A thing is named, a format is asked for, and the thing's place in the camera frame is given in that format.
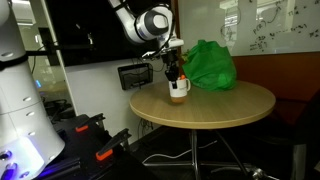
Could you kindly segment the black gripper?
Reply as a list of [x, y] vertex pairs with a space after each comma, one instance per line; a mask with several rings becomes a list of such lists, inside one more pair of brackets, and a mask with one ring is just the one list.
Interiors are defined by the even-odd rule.
[[[172, 83], [172, 88], [177, 89], [177, 80], [179, 77], [179, 72], [178, 70], [178, 65], [177, 65], [177, 51], [176, 50], [171, 50], [167, 51], [164, 54], [161, 55], [163, 63], [166, 65], [166, 71], [165, 75], [168, 79], [168, 81], [171, 81]], [[174, 78], [172, 80], [172, 73], [171, 71], [176, 71], [174, 72]]]

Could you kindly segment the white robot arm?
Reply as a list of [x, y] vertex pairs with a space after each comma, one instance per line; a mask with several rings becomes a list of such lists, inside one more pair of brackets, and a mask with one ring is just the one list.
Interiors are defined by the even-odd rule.
[[[160, 3], [135, 16], [125, 0], [107, 0], [131, 42], [159, 42], [152, 57], [181, 46], [174, 14]], [[64, 149], [33, 81], [11, 0], [0, 0], [1, 180], [33, 180]]]

